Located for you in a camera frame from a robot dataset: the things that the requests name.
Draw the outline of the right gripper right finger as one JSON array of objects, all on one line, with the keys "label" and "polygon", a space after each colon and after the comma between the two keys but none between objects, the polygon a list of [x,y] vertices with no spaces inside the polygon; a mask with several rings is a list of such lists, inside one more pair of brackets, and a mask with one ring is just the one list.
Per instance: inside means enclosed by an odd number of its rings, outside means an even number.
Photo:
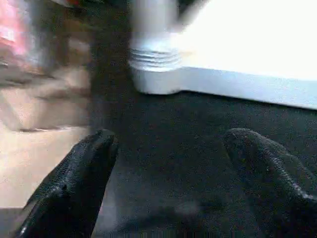
[{"label": "right gripper right finger", "polygon": [[223,145],[267,238],[317,236],[317,177],[281,144],[232,128]]}]

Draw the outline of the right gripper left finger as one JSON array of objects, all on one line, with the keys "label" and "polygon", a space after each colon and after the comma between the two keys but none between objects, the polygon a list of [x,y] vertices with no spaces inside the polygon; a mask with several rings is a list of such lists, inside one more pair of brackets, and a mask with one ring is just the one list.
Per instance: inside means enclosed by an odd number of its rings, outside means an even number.
[{"label": "right gripper left finger", "polygon": [[118,157],[118,140],[99,130],[76,143],[17,216],[14,238],[89,238]]}]

